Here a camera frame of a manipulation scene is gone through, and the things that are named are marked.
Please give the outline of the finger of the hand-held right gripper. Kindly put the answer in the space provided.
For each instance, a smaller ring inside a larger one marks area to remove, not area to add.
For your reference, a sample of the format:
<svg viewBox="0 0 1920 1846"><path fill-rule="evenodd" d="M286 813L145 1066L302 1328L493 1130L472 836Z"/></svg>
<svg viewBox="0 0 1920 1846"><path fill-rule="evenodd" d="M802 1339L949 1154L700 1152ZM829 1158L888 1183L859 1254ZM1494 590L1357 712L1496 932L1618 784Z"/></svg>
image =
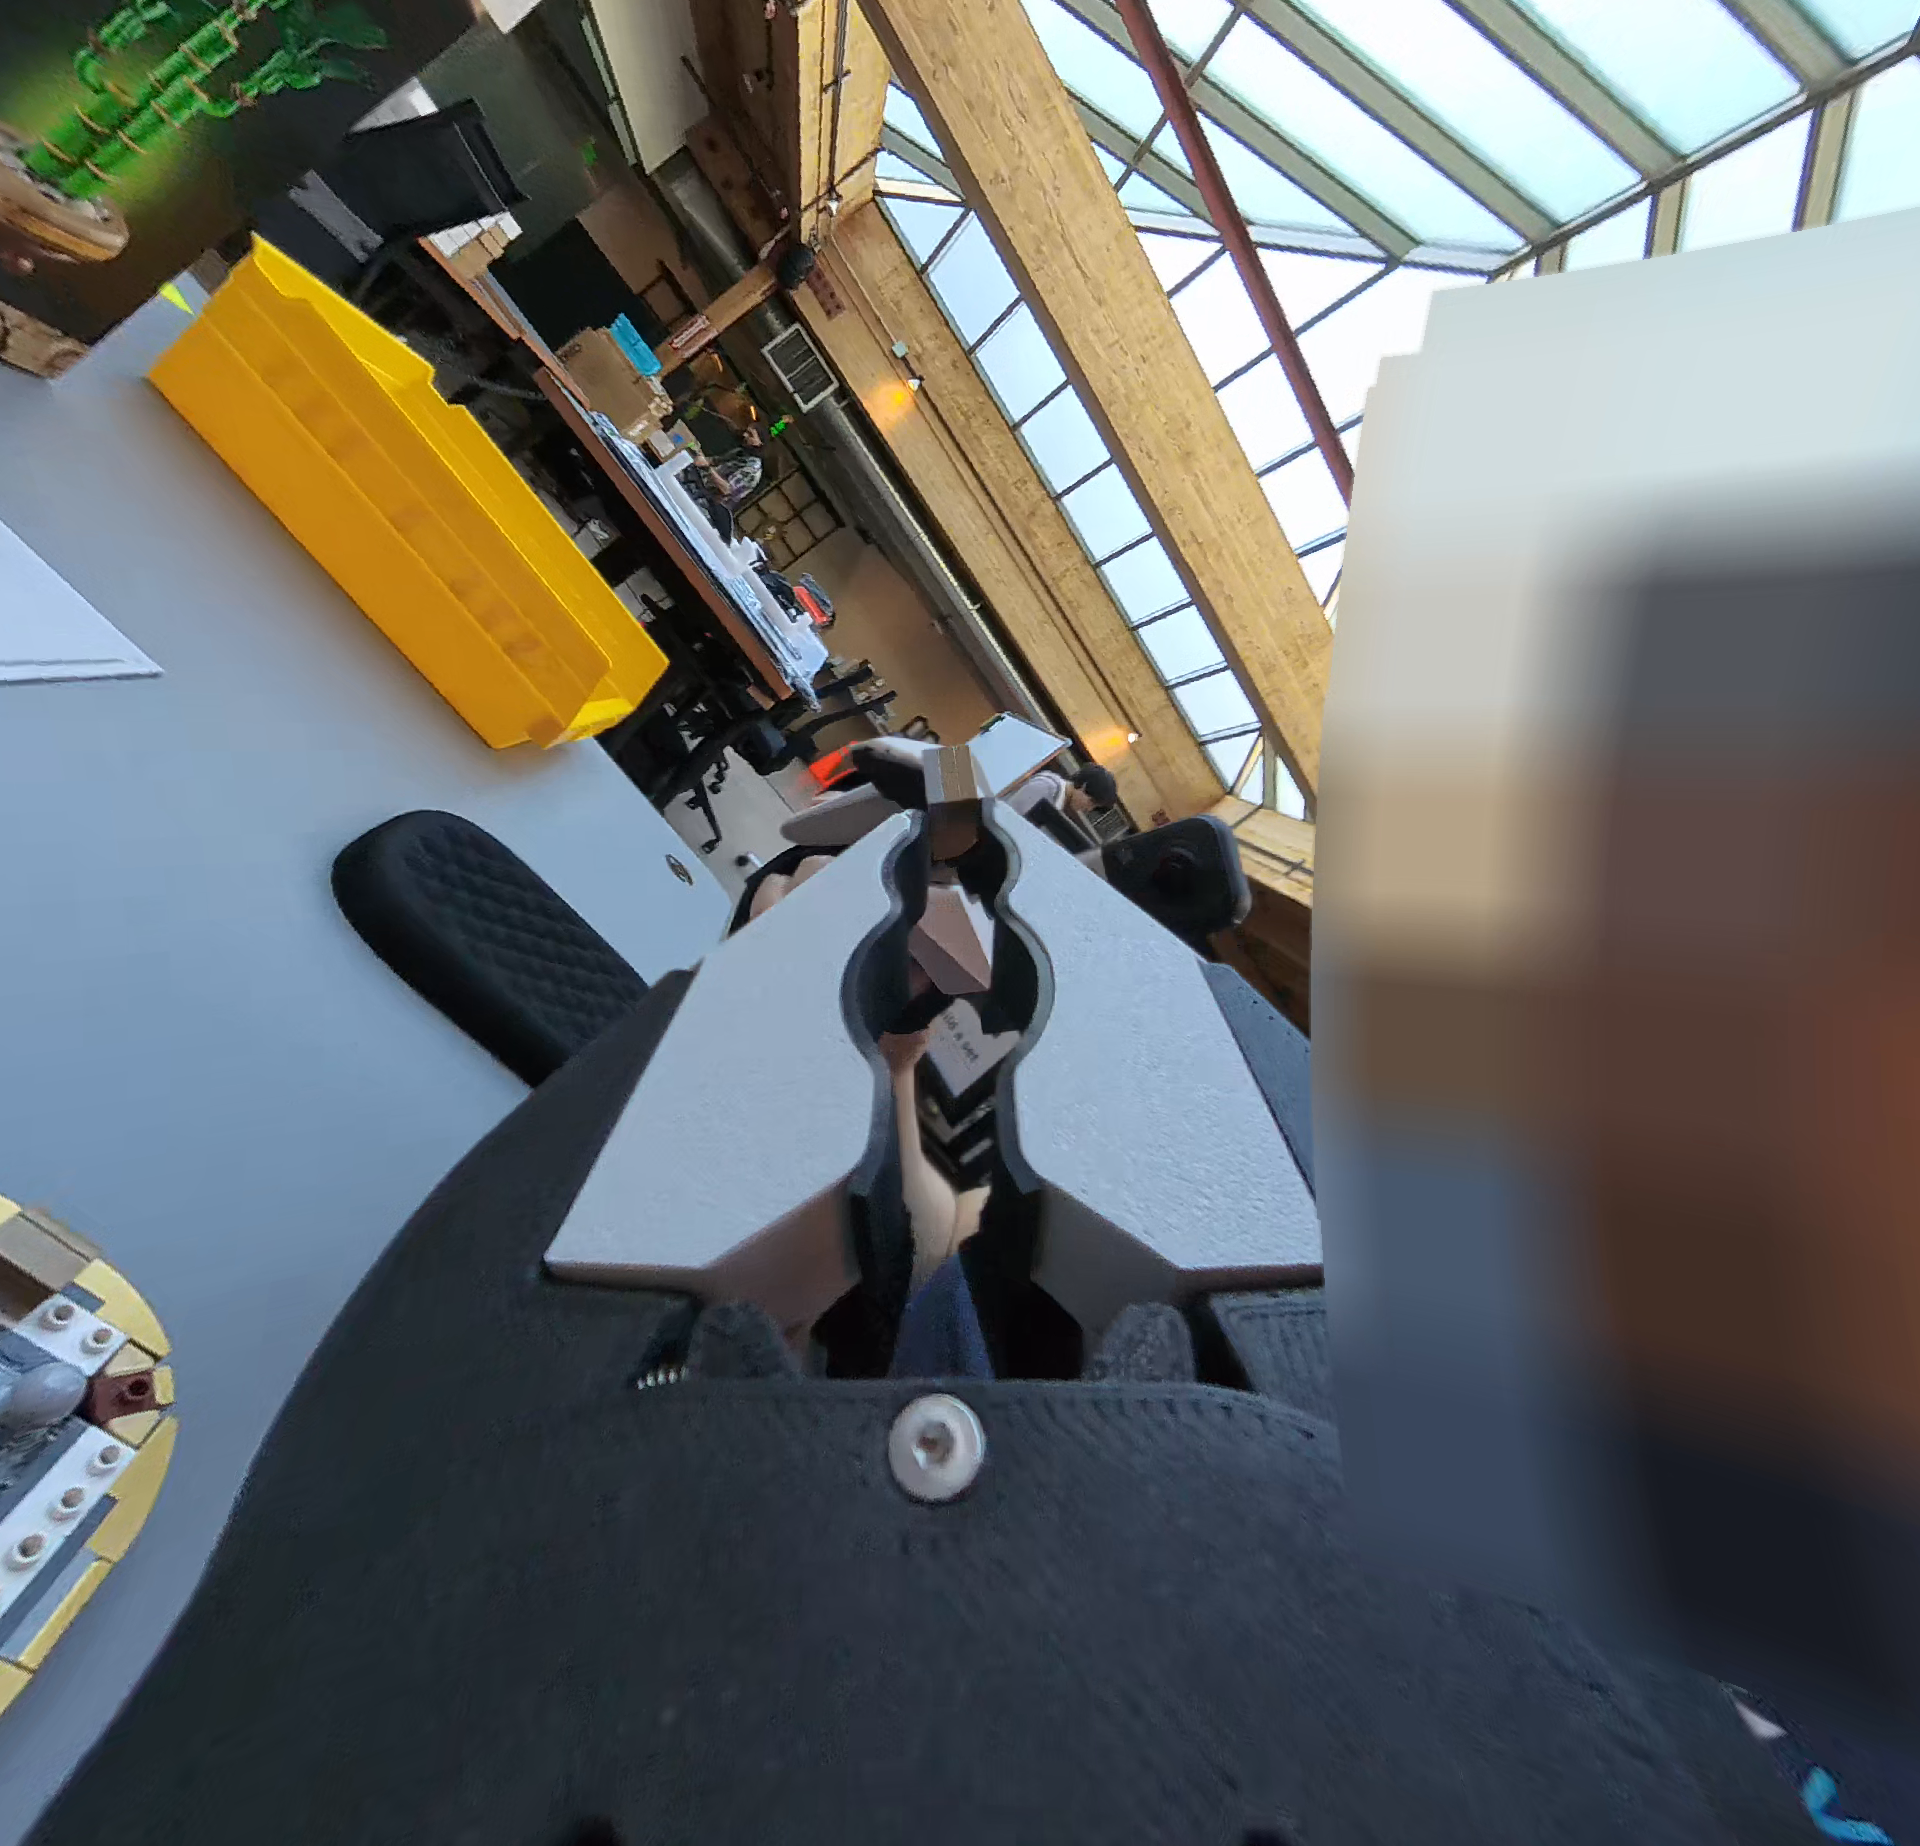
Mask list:
<svg viewBox="0 0 1920 1846"><path fill-rule="evenodd" d="M927 807L927 757L936 743L881 736L843 748L835 780L781 825L789 846L851 846L901 811Z"/></svg>

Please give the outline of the person's right hand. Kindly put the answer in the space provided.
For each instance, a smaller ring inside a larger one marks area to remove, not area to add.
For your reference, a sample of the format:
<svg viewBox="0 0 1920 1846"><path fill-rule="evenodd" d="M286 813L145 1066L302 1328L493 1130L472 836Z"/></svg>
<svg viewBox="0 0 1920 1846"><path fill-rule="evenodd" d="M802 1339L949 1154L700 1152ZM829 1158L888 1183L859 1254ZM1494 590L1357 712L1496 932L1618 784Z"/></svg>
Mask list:
<svg viewBox="0 0 1920 1846"><path fill-rule="evenodd" d="M878 1050L891 1078L901 1189L912 1239L910 1291L927 1285L959 1253L964 1241L978 1232L989 1197L985 1188L957 1189L932 1164L924 1148L917 1068L926 1054L927 1039L926 1032L883 1034L878 1037Z"/></svg>

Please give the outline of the black lego set box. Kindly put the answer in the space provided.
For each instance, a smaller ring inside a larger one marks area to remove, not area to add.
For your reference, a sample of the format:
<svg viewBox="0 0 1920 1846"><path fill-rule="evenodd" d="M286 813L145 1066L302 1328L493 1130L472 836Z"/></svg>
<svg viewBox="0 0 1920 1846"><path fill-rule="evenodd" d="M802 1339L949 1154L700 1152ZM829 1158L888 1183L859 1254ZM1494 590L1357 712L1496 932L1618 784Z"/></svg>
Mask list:
<svg viewBox="0 0 1920 1846"><path fill-rule="evenodd" d="M59 377L319 168L472 0L2 0L2 354Z"/></svg>

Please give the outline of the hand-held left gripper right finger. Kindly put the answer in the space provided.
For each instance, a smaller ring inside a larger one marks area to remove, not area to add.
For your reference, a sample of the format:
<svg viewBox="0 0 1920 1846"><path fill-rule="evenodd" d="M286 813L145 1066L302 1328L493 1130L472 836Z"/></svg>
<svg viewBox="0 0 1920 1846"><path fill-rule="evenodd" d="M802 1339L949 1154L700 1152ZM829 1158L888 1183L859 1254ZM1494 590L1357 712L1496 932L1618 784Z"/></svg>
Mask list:
<svg viewBox="0 0 1920 1846"><path fill-rule="evenodd" d="M1250 910L1214 816L1075 855L1003 803L979 1321L996 1377L1075 1377L1134 1306L1324 1285L1304 1036L1209 942Z"/></svg>

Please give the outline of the red ceiling pipe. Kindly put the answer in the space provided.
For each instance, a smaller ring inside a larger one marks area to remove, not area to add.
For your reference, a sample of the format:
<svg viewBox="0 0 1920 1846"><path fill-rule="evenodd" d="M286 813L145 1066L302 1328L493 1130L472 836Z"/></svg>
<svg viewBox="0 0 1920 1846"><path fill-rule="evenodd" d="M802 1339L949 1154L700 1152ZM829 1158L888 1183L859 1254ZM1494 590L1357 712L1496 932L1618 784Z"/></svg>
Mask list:
<svg viewBox="0 0 1920 1846"><path fill-rule="evenodd" d="M1212 152L1212 143L1209 141L1198 109L1188 94L1182 72L1177 66L1165 38L1156 25L1149 3L1113 3L1134 42L1141 66L1156 83L1162 111L1165 114L1165 119L1186 152L1188 170L1196 183L1209 217L1212 219L1212 228L1218 230L1222 245L1228 249L1244 283L1250 303L1261 317L1261 326L1266 334L1270 352L1280 362L1287 386L1292 389L1299 410L1304 415L1319 458L1330 474L1342 503L1348 506L1354 491L1352 458L1338 435L1336 421L1329 414L1319 386L1309 371L1309 365L1299 346L1299 334L1292 330L1283 313L1283 304L1270 285L1252 230L1247 228L1244 217L1231 193L1228 179Z"/></svg>

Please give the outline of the wooden ceiling beam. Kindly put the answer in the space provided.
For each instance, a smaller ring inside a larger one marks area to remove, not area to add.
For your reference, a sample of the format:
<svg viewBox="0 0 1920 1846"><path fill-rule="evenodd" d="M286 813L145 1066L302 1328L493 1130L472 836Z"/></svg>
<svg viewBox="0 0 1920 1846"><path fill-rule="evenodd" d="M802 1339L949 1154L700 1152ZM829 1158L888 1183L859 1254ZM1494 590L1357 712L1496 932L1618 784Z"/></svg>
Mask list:
<svg viewBox="0 0 1920 1846"><path fill-rule="evenodd" d="M858 0L1315 814L1332 630L1021 0Z"/></svg>

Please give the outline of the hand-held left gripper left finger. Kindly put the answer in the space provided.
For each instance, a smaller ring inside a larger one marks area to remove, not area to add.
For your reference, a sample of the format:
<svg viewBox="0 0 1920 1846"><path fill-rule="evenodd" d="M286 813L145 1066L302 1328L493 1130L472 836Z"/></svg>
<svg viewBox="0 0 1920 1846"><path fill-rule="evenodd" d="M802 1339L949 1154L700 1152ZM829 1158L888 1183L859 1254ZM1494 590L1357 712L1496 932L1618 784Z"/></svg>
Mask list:
<svg viewBox="0 0 1920 1846"><path fill-rule="evenodd" d="M542 1266L744 1303L884 1369L914 1271L898 1076L922 1039L922 813L890 811L692 975Z"/></svg>

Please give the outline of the cardboard box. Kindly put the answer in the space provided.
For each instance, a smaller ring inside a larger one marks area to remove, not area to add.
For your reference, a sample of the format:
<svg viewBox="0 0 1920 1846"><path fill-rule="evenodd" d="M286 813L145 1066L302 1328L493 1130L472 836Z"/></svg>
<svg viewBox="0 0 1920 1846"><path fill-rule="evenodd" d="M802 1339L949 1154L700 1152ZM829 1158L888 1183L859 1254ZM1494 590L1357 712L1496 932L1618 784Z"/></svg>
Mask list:
<svg viewBox="0 0 1920 1846"><path fill-rule="evenodd" d="M674 419L674 404L651 371L643 371L610 328L583 328L560 348L573 390L620 435L644 441Z"/></svg>

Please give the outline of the round lego model base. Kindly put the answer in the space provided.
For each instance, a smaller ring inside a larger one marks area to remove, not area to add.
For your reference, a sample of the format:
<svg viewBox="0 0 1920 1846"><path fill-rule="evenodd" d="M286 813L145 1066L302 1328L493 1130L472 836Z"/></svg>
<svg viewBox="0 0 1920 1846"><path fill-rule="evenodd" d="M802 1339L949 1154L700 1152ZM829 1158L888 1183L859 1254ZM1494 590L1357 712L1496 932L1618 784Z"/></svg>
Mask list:
<svg viewBox="0 0 1920 1846"><path fill-rule="evenodd" d="M2 1201L2 1709L132 1548L178 1446L169 1337L84 1234Z"/></svg>

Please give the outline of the wooden office table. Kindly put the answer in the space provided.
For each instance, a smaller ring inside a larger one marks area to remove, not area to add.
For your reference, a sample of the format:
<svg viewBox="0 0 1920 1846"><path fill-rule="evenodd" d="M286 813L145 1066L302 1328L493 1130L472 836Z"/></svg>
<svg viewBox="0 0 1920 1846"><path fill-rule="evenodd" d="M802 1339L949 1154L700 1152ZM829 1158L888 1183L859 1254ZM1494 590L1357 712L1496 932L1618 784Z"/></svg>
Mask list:
<svg viewBox="0 0 1920 1846"><path fill-rule="evenodd" d="M673 558L699 600L733 636L744 658L776 699L817 699L827 647L811 618L789 615L761 574L763 549L744 536L723 538L689 491L689 453L656 461L596 411L566 372L560 355L519 313L493 275L470 275L438 236L417 240L427 258L454 280L511 339L538 362L536 384L561 414L613 489Z"/></svg>

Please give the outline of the yellow plastic bin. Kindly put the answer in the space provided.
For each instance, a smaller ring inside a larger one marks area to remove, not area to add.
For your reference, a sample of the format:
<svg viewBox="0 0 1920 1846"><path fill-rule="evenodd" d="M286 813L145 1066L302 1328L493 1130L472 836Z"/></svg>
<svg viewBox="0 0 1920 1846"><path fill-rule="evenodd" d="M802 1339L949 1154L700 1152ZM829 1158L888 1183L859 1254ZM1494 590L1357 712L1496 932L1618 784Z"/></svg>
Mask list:
<svg viewBox="0 0 1920 1846"><path fill-rule="evenodd" d="M493 750L599 736L664 677L428 361L263 237L151 384Z"/></svg>

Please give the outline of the black quilted wrist rest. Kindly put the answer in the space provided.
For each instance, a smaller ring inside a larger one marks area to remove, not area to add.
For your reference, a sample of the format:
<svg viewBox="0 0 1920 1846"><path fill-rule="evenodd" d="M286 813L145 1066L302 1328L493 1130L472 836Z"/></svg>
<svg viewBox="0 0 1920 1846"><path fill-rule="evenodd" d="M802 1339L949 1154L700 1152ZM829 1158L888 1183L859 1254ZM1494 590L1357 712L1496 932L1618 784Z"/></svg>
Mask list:
<svg viewBox="0 0 1920 1846"><path fill-rule="evenodd" d="M358 833L331 888L367 948L527 1086L650 994L557 889L453 813L416 808Z"/></svg>

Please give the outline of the white instruction sheet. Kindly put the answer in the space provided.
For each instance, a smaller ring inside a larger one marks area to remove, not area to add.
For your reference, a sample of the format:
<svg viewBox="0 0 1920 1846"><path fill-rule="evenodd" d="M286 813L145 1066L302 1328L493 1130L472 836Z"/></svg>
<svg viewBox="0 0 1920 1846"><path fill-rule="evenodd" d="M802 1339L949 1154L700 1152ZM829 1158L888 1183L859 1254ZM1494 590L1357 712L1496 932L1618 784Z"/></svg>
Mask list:
<svg viewBox="0 0 1920 1846"><path fill-rule="evenodd" d="M155 658L2 526L2 687L158 675Z"/></svg>

